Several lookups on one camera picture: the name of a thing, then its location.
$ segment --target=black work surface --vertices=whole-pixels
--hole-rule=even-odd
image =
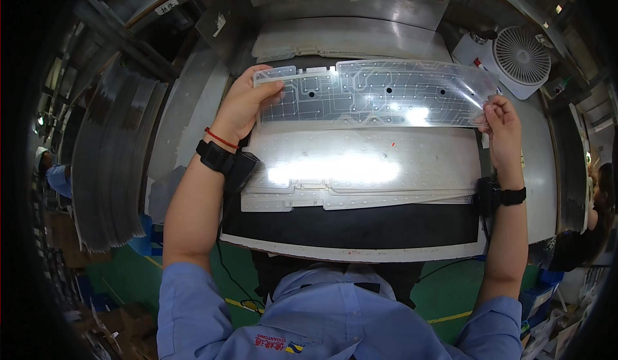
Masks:
[[[340,249],[403,249],[476,242],[474,204],[402,204],[326,211],[241,212],[240,194],[224,200],[222,232],[253,240]]]

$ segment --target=person's left hand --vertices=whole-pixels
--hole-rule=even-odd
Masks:
[[[266,69],[272,67],[264,64],[252,66],[234,81],[214,119],[212,133],[236,145],[251,132],[260,106],[274,103],[283,87],[282,81],[253,87],[253,73]]]

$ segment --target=worker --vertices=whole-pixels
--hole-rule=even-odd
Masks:
[[[556,236],[553,257],[548,270],[571,271],[591,265],[605,247],[609,231],[614,225],[615,192],[614,170],[611,163],[598,171],[590,169],[595,185],[593,205],[588,206],[588,224],[584,232],[561,232]]]
[[[253,66],[232,85],[203,138],[206,144],[214,143],[209,149],[235,153],[239,140],[251,131],[261,103],[282,89],[281,81],[253,88],[253,73],[266,69],[270,67]],[[483,108],[482,131],[490,137],[500,186],[524,193],[521,124],[513,105],[492,96]],[[289,359],[290,353],[344,360],[520,358],[517,298],[528,254],[523,199],[501,205],[496,212],[483,282],[455,346],[445,345],[431,325],[396,301],[388,282],[369,265],[359,264],[343,271],[316,263],[285,276],[270,294],[259,323],[234,330],[210,264],[224,175],[208,167],[208,160],[202,161],[199,149],[176,189],[164,224],[160,358]]]
[[[71,167],[54,163],[54,155],[45,147],[37,147],[35,167],[40,178],[45,177],[51,189],[71,199]]]

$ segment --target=black wrist strap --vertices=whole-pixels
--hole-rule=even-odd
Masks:
[[[221,148],[214,142],[200,140],[195,149],[200,161],[213,171],[221,172],[226,178],[234,165],[234,154]]]
[[[504,205],[514,205],[521,204],[526,200],[526,187],[512,191],[510,189],[505,189],[504,191],[500,191],[500,204]]]

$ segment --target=keyboard membrane circuit sheet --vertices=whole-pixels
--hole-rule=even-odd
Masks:
[[[479,126],[475,119],[488,96],[496,94],[497,79],[490,72],[445,62],[363,60],[306,72],[294,66],[258,71],[253,84],[284,82],[281,100],[261,112],[260,129],[298,131]]]

